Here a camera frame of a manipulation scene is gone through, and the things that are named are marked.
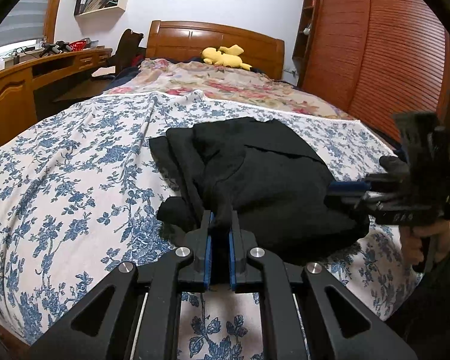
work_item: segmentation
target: metal screw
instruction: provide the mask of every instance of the metal screw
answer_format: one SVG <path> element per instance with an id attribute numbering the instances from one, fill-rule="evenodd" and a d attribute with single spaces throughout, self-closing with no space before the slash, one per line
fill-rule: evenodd
<path id="1" fill-rule="evenodd" d="M 118 266 L 118 270 L 123 274 L 127 274 L 128 272 L 131 272 L 132 269 L 133 269 L 133 264 L 130 261 L 125 261 Z"/>
<path id="2" fill-rule="evenodd" d="M 307 264 L 307 270 L 311 274 L 319 274 L 322 271 L 322 266 L 318 262 L 309 262 Z"/>
<path id="3" fill-rule="evenodd" d="M 250 249 L 250 254 L 253 257 L 260 258 L 265 255 L 265 251 L 261 247 L 252 247 L 252 249 Z"/>
<path id="4" fill-rule="evenodd" d="M 186 246 L 181 246 L 175 250 L 175 254 L 178 257 L 187 257 L 190 254 L 190 249 Z"/>

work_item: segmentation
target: wooden headboard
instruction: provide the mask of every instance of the wooden headboard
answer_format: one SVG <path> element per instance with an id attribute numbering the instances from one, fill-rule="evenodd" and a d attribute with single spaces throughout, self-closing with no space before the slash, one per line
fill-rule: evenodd
<path id="1" fill-rule="evenodd" d="M 280 80 L 284 66 L 284 42 L 257 32 L 199 21 L 151 22 L 147 58 L 162 57 L 185 61 L 201 56 L 204 48 L 238 44 L 245 52 L 243 62 Z"/>

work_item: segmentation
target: black handle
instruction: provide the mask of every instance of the black handle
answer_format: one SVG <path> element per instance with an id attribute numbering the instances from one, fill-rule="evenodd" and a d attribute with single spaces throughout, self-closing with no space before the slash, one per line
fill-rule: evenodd
<path id="1" fill-rule="evenodd" d="M 435 258 L 435 253 L 437 252 L 438 237 L 438 235 L 433 235 L 432 237 L 422 238 L 421 251 L 424 258 L 421 263 L 412 266 L 415 272 L 427 273 L 432 270 L 433 259 Z"/>

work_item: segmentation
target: window blind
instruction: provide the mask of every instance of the window blind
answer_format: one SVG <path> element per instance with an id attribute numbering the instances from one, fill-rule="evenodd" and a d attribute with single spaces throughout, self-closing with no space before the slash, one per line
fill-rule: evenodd
<path id="1" fill-rule="evenodd" d="M 43 38 L 48 0 L 20 0 L 0 24 L 0 47 Z"/>

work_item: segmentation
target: desk drawer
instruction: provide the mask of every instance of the desk drawer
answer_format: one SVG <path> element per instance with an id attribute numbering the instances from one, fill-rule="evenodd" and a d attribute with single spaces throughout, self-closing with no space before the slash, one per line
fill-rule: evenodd
<path id="1" fill-rule="evenodd" d="M 75 64 L 77 65 L 77 68 L 79 71 L 83 71 L 86 69 L 93 68 L 96 64 L 95 58 L 93 54 L 88 55 L 79 55 L 77 56 L 77 59 L 75 60 Z"/>
<path id="2" fill-rule="evenodd" d="M 106 61 L 107 59 L 110 58 L 110 54 L 111 54 L 111 53 L 108 52 L 108 51 L 97 52 L 97 53 L 95 54 L 96 63 L 97 63 L 99 66 L 105 65 L 105 61 Z"/>

